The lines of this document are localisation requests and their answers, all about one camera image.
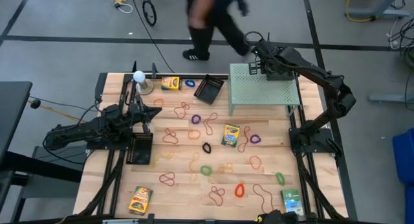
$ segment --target black basket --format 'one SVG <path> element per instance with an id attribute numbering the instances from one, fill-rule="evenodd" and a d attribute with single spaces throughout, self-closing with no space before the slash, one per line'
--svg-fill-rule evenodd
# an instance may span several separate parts
<path id="1" fill-rule="evenodd" d="M 224 81 L 206 74 L 195 91 L 194 96 L 207 104 L 213 104 L 223 84 Z"/>

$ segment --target purple rubber band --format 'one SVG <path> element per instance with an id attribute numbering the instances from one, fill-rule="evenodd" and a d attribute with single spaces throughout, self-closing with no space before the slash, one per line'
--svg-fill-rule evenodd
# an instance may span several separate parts
<path id="1" fill-rule="evenodd" d="M 191 118 L 191 123 L 193 123 L 193 124 L 198 124 L 198 123 L 200 123 L 200 122 L 201 122 L 201 117 L 200 117 L 199 115 L 194 115 L 194 116 Z"/>
<path id="2" fill-rule="evenodd" d="M 257 144 L 257 143 L 261 142 L 261 139 L 260 139 L 259 135 L 255 134 L 255 135 L 252 135 L 250 137 L 250 142 L 253 143 L 253 144 Z"/>

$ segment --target yellow crayon box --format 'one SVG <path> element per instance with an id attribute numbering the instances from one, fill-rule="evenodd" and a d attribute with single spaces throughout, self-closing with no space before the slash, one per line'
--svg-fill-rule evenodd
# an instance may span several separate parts
<path id="1" fill-rule="evenodd" d="M 224 146 L 236 147 L 240 134 L 240 127 L 232 124 L 226 124 L 224 127 L 224 136 L 221 144 Z"/>
<path id="2" fill-rule="evenodd" d="M 161 89 L 178 91 L 180 89 L 180 77 L 163 77 L 161 79 Z"/>
<path id="3" fill-rule="evenodd" d="M 129 204 L 129 213 L 144 215 L 147 212 L 152 193 L 151 189 L 138 186 Z"/>

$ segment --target white ball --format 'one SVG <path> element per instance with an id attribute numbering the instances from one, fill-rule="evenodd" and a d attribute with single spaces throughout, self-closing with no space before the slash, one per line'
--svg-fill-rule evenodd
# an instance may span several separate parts
<path id="1" fill-rule="evenodd" d="M 137 71 L 134 73 L 134 81 L 141 83 L 145 81 L 145 74 L 142 71 Z"/>

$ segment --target perforated metal shelf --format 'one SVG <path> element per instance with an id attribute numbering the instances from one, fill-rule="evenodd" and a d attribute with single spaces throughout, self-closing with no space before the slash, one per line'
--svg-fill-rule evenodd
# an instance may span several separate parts
<path id="1" fill-rule="evenodd" d="M 248 64 L 230 65 L 229 113 L 234 105 L 298 106 L 296 82 L 268 81 L 265 74 L 250 75 Z"/>

